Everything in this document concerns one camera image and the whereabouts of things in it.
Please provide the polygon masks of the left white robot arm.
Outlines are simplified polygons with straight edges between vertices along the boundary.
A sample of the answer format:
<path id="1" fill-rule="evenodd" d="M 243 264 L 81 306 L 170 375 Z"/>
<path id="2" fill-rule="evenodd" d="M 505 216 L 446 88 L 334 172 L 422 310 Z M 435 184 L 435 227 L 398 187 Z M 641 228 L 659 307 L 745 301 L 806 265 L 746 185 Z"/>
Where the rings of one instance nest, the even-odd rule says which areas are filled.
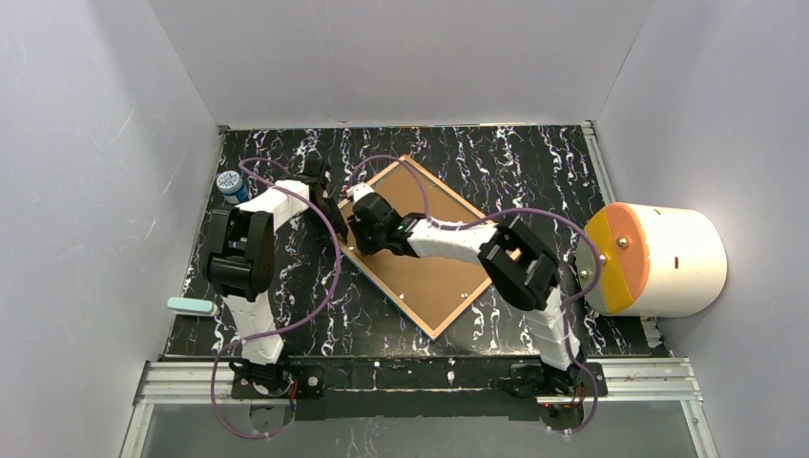
<path id="1" fill-rule="evenodd" d="M 286 174 L 261 195 L 212 211 L 200 260 L 236 326 L 240 359 L 229 364 L 240 380 L 268 396 L 294 396 L 297 378 L 282 357 L 283 338 L 269 302 L 274 278 L 275 233 L 311 212 L 335 249 L 347 237 L 336 201 L 328 194 L 329 166 L 314 157 L 298 174 Z"/>

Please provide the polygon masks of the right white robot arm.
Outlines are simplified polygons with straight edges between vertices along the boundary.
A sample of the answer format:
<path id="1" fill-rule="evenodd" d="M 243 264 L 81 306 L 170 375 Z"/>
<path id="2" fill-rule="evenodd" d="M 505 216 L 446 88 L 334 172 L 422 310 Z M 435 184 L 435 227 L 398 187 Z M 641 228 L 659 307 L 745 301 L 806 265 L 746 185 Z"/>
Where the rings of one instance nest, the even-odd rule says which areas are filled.
<path id="1" fill-rule="evenodd" d="M 352 187 L 347 195 L 353 204 L 348 225 L 362 255 L 386 250 L 395 256 L 478 265 L 500 296 L 524 311 L 540 362 L 510 376 L 505 386 L 513 396 L 558 394 L 583 400 L 584 357 L 566 317 L 559 260 L 523 221 L 511 217 L 465 226 L 420 213 L 402 216 L 365 185 Z"/>

